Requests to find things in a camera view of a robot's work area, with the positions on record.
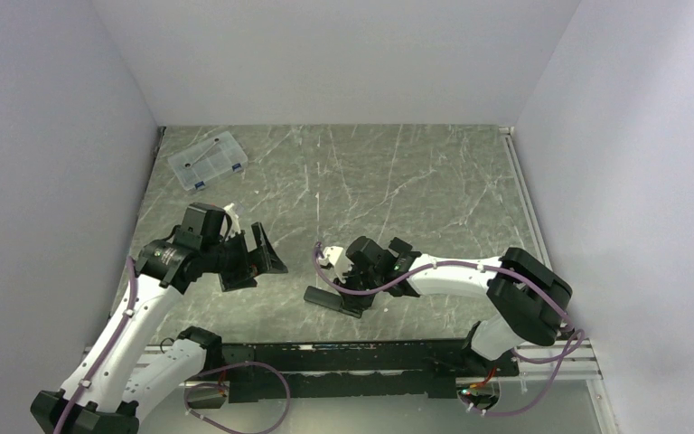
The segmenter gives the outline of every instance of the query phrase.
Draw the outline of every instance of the cable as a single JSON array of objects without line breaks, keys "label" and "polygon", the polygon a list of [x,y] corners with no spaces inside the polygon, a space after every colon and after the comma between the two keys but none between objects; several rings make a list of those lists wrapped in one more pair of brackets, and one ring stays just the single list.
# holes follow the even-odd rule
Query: cable
[{"label": "cable", "polygon": [[[134,259],[130,256],[127,256],[127,271],[129,275],[129,300],[127,301],[127,308],[124,309],[125,312],[127,310],[134,309],[137,292]],[[97,356],[97,360],[95,360],[94,363],[91,364],[89,370],[81,379],[82,382],[91,382],[91,379],[92,377],[94,377],[94,374],[97,373],[97,370],[105,361],[105,358],[108,357],[108,354],[110,354],[110,351],[113,349],[113,346],[115,346],[116,342],[118,342],[118,338],[120,338],[121,335],[124,333],[124,328],[126,328],[129,319],[129,316],[127,316],[126,314],[121,315],[121,320],[118,322],[116,330],[113,332],[113,335],[110,336],[108,343],[105,344],[105,346],[102,348],[102,351]],[[81,395],[83,395],[84,390],[85,388],[81,387],[80,384],[76,387],[76,391],[72,394],[72,396],[68,400],[68,403],[65,404],[65,408],[62,409],[62,414],[60,415],[60,418],[57,420],[57,425],[54,426],[54,431],[52,432],[53,434],[62,433],[62,427],[65,426],[65,421],[68,419],[70,411],[76,405],[76,402],[79,401]]]},{"label": "cable", "polygon": [[[397,285],[398,283],[402,282],[403,280],[406,280],[407,278],[410,278],[411,276],[414,276],[417,273],[420,273],[426,269],[432,269],[436,267],[466,267],[469,269],[485,269],[486,271],[492,271],[495,273],[500,273],[505,276],[509,276],[511,278],[514,278],[518,280],[521,283],[524,283],[526,287],[530,288],[533,292],[535,292],[539,297],[541,297],[542,300],[544,300],[551,308],[554,310],[560,318],[565,321],[566,326],[563,327],[563,331],[568,331],[574,329],[573,327],[573,321],[571,321],[570,316],[568,316],[567,312],[562,309],[557,303],[555,303],[555,300],[553,300],[549,295],[547,295],[546,292],[544,292],[543,289],[539,288],[538,285],[530,281],[528,278],[525,276],[522,276],[520,273],[513,271],[511,269],[503,269],[501,267],[495,267],[493,265],[485,265],[485,264],[473,264],[472,262],[466,262],[463,260],[441,260],[438,261],[436,264],[426,264],[423,265],[417,269],[412,269],[411,271],[399,276],[398,278],[395,278],[394,280],[391,280],[390,282],[374,289],[369,289],[366,291],[356,291],[353,289],[348,289],[348,288],[343,288],[340,287],[339,285],[333,283],[328,277],[325,275],[325,273],[321,270],[320,264],[318,263],[318,259],[323,258],[323,251],[321,250],[321,246],[323,244],[318,241],[315,244],[314,251],[313,251],[313,265],[315,267],[315,273],[331,288],[336,289],[337,291],[343,293],[343,294],[348,294],[351,296],[371,296],[373,294],[380,293],[381,291],[390,289]],[[529,357],[525,357],[521,354],[519,354],[515,349],[512,349],[511,352],[512,354],[515,355],[515,357],[519,358],[520,360],[528,363],[535,363],[535,364],[543,364],[543,363],[551,363],[551,362],[557,362],[557,366],[555,366],[555,370],[552,372],[552,374],[549,376],[549,379],[547,381],[547,384],[544,386],[544,389],[539,392],[539,394],[534,398],[534,400],[526,405],[525,407],[518,409],[518,410],[512,410],[512,411],[501,411],[501,412],[486,412],[483,411],[482,415],[483,416],[494,416],[494,417],[501,417],[501,416],[516,416],[518,414],[522,414],[525,411],[528,411],[532,409],[541,399],[544,397],[544,395],[549,391],[549,387],[551,387],[552,383],[555,381],[555,377],[558,376],[558,372],[560,369],[560,365],[562,364],[563,360],[565,359],[566,356],[569,354],[573,353],[576,351],[576,349],[581,346],[581,344],[584,342],[584,339],[586,338],[586,334],[583,329],[577,329],[572,336],[568,338],[566,341],[565,347],[563,347],[563,351],[560,352],[560,354],[548,357],[546,359],[531,359]]]},{"label": "cable", "polygon": [[[574,339],[577,339],[578,342],[584,341],[586,336],[584,335],[584,330],[577,330],[570,338],[565,343],[565,349],[567,350],[568,347],[570,346],[570,343],[573,342]],[[531,401],[528,405],[522,407],[521,409],[517,410],[510,410],[510,411],[486,411],[484,413],[481,413],[485,417],[489,418],[504,418],[504,417],[509,417],[509,416],[517,416],[519,414],[522,414],[533,407],[536,406],[536,404],[539,403],[544,398],[544,395],[549,392],[549,388],[552,386],[552,383],[555,382],[555,378],[558,376],[558,373],[560,372],[560,365],[563,363],[564,359],[559,359],[558,360],[558,365],[555,366],[555,370],[552,371],[552,374],[549,376],[549,379],[547,380],[547,383],[544,384],[544,389],[541,389],[541,392],[539,392],[538,395],[536,395],[535,398],[533,398],[533,401]]]},{"label": "cable", "polygon": [[222,371],[220,374],[219,380],[217,380],[217,384],[220,386],[220,395],[224,398],[227,398],[227,390],[228,387],[225,385],[225,380],[227,379],[227,371]]},{"label": "cable", "polygon": [[225,371],[229,371],[230,369],[235,369],[235,368],[241,368],[244,366],[259,366],[261,368],[265,368],[268,371],[272,372],[273,374],[276,375],[278,380],[283,383],[284,389],[286,389],[286,407],[283,409],[283,414],[280,415],[280,418],[276,421],[276,423],[273,424],[268,429],[263,429],[259,432],[254,432],[254,433],[245,433],[241,431],[236,431],[234,429],[230,429],[228,427],[225,427],[224,425],[219,424],[218,422],[207,418],[200,414],[198,411],[193,410],[190,407],[190,403],[188,400],[190,399],[190,396],[196,392],[199,389],[206,389],[206,388],[212,388],[212,389],[217,389],[220,387],[219,384],[216,382],[202,382],[199,384],[194,385],[193,387],[188,388],[184,392],[184,408],[187,410],[187,412],[194,417],[203,420],[204,422],[208,423],[209,425],[212,425],[214,428],[221,429],[225,432],[229,432],[229,434],[268,434],[269,432],[272,432],[277,429],[277,427],[280,426],[281,423],[283,423],[283,419],[286,418],[286,415],[288,414],[288,408],[291,406],[291,389],[288,387],[288,382],[286,382],[286,378],[284,378],[283,374],[280,373],[279,370],[275,369],[274,367],[270,366],[269,364],[262,363],[262,362],[241,362],[241,363],[234,363],[234,364],[228,364],[227,366],[222,366],[221,368],[217,369],[211,369],[209,371],[204,371],[202,373],[199,373],[198,375],[195,375],[193,378],[197,377],[202,377],[204,375],[211,375],[213,373],[223,373]]},{"label": "cable", "polygon": [[158,348],[161,350],[161,354],[166,353],[166,351],[164,351],[164,342],[166,342],[166,341],[172,341],[172,345],[174,345],[174,342],[176,342],[176,341],[174,341],[174,338],[172,338],[172,337],[165,337],[164,340],[161,341],[160,344],[158,344]]},{"label": "cable", "polygon": [[488,382],[493,378],[493,376],[496,374],[496,367],[494,366],[491,368],[491,371],[488,372],[488,375],[485,377],[485,380],[481,382],[475,382],[469,385],[470,388],[472,389],[477,389],[479,387],[483,387],[485,384],[488,384]]},{"label": "cable", "polygon": [[179,228],[179,224],[175,224],[172,227],[172,231],[169,232],[169,235],[167,235],[165,238],[161,238],[160,240],[161,241],[169,241],[175,235],[175,233],[177,233],[177,228]]}]

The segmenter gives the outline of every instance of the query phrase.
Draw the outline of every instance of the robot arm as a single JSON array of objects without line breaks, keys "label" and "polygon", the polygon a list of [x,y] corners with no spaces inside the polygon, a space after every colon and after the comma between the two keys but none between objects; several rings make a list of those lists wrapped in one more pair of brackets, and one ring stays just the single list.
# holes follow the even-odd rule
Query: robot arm
[{"label": "robot arm", "polygon": [[397,238],[385,250],[374,241],[360,237],[347,249],[325,248],[317,261],[321,268],[333,269],[336,278],[333,283],[327,282],[330,286],[344,286],[351,292],[336,295],[309,287],[305,300],[356,317],[370,307],[378,292],[374,288],[391,282],[397,282],[387,289],[394,297],[434,294],[487,297],[499,313],[475,324],[467,336],[469,348],[476,354],[478,363],[484,365],[525,341],[545,346],[554,344],[561,323],[558,314],[544,300],[515,279],[493,269],[514,270],[529,278],[562,309],[567,307],[572,295],[567,283],[528,252],[517,248],[509,248],[501,257],[444,259],[413,251],[410,244]]},{"label": "robot arm", "polygon": [[31,413],[44,432],[134,433],[180,382],[216,363],[221,338],[190,327],[132,376],[155,329],[201,275],[218,274],[222,290],[230,291],[255,287],[259,274],[287,272],[261,224],[252,230],[257,248],[248,251],[235,205],[193,203],[169,237],[147,244],[136,278],[81,365],[58,392],[43,391],[33,400]]}]

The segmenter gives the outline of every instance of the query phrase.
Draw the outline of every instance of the plastic storage box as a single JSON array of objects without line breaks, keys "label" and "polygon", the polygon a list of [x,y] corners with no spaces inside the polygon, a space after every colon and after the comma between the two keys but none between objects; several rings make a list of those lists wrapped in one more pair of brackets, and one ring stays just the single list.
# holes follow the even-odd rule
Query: plastic storage box
[{"label": "plastic storage box", "polygon": [[240,172],[248,163],[246,153],[228,131],[169,157],[169,165],[185,190],[200,190],[209,180]]}]

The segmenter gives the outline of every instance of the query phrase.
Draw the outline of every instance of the gray marble surface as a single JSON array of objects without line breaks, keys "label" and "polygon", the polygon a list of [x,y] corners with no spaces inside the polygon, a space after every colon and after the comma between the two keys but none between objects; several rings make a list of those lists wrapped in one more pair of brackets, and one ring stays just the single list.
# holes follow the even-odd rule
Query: gray marble surface
[{"label": "gray marble surface", "polygon": [[[249,156],[246,170],[200,192],[180,186],[167,158],[228,130]],[[165,236],[192,202],[241,203],[241,225],[262,222],[285,275],[221,292],[216,276],[190,286],[152,342],[200,326],[225,342],[387,340],[464,336],[495,311],[486,299],[379,294],[356,319],[302,299],[324,288],[312,269],[316,241],[347,246],[360,235],[393,237],[425,253],[476,259],[510,246],[536,255],[514,173],[496,126],[312,125],[169,127],[132,242]],[[253,241],[249,237],[249,246]],[[121,291],[125,288],[122,278]]]}]

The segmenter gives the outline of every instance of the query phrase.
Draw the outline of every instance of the white wall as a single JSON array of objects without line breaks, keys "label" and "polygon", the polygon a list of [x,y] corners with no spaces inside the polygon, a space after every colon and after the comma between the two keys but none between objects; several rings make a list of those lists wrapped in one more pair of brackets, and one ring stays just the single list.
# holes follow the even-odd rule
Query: white wall
[{"label": "white wall", "polygon": [[516,129],[623,433],[694,433],[694,0],[581,2]]},{"label": "white wall", "polygon": [[514,125],[579,0],[94,0],[162,125]]},{"label": "white wall", "polygon": [[155,136],[90,2],[0,1],[0,433],[100,332]]}]

